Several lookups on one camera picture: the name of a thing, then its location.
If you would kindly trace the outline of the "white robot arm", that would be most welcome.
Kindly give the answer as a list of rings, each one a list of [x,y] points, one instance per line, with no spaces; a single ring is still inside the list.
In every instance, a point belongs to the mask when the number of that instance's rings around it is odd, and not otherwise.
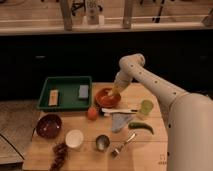
[[[114,85],[137,80],[168,109],[167,171],[213,171],[213,100],[190,93],[144,68],[142,54],[124,56]]]

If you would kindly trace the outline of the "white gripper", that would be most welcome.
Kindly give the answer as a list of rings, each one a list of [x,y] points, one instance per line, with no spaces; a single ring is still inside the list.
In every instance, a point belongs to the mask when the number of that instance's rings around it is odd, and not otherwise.
[[[116,74],[114,80],[114,87],[112,88],[112,96],[119,94],[122,95],[124,89],[126,89],[132,82],[132,78],[123,71],[119,71]]]

